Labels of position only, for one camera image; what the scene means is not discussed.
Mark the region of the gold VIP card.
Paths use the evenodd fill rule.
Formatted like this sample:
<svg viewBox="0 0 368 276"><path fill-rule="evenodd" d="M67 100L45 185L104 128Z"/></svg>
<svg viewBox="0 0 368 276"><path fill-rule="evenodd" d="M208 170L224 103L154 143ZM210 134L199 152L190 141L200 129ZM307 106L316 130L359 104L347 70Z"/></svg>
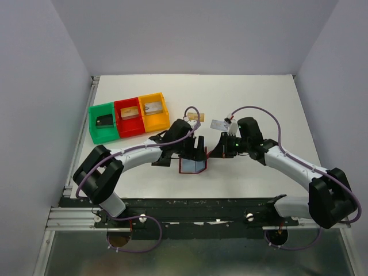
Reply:
<svg viewBox="0 0 368 276"><path fill-rule="evenodd" d="M188 112L187 117L191 121L197 121L197 120L199 120L200 122L205 121L205 115L203 113L197 114L196 112Z"/></svg>

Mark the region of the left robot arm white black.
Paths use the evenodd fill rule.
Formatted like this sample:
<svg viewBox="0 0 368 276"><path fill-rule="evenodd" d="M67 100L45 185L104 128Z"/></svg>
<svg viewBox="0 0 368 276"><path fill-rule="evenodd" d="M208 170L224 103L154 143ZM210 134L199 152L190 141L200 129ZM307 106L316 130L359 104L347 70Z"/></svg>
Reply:
<svg viewBox="0 0 368 276"><path fill-rule="evenodd" d="M123 226L128 218L126 205L114 192L121 174L146 163L168 167L173 154L180 160L206 163L204 137L195 137L195 130L185 120L177 119L168 130L134 147L118 150L104 145L94 147L72 176L78 185L76 196L82 191L92 204L107 212L113 226Z"/></svg>

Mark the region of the silver VIP card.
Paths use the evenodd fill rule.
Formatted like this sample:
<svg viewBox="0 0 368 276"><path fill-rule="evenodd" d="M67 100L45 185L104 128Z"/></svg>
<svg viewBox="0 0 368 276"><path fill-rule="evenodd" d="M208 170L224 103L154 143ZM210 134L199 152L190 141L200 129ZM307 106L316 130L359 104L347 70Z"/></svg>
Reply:
<svg viewBox="0 0 368 276"><path fill-rule="evenodd" d="M211 129L225 132L228 130L229 124L226 121L212 120L210 124Z"/></svg>

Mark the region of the red leather card holder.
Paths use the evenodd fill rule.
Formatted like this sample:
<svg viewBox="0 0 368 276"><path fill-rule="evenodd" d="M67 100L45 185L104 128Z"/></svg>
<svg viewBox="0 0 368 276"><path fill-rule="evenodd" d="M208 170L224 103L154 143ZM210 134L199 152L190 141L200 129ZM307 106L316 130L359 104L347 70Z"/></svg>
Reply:
<svg viewBox="0 0 368 276"><path fill-rule="evenodd" d="M180 174L199 174L207 169L208 161L194 161L184 158L179 158L179 173Z"/></svg>

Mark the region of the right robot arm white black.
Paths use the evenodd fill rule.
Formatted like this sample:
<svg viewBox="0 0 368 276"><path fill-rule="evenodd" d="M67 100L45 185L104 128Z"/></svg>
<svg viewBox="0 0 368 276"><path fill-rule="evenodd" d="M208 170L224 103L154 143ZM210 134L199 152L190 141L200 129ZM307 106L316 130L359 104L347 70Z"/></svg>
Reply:
<svg viewBox="0 0 368 276"><path fill-rule="evenodd" d="M279 142L264 139L254 118L214 120L211 127L220 130L221 135L210 158L247 154L252 160L283 173L308 192L306 197L279 195L272 198L264 212L269 224L278 225L285 217L298 217L312 219L320 227L329 229L358 209L342 170L315 166L288 153Z"/></svg>

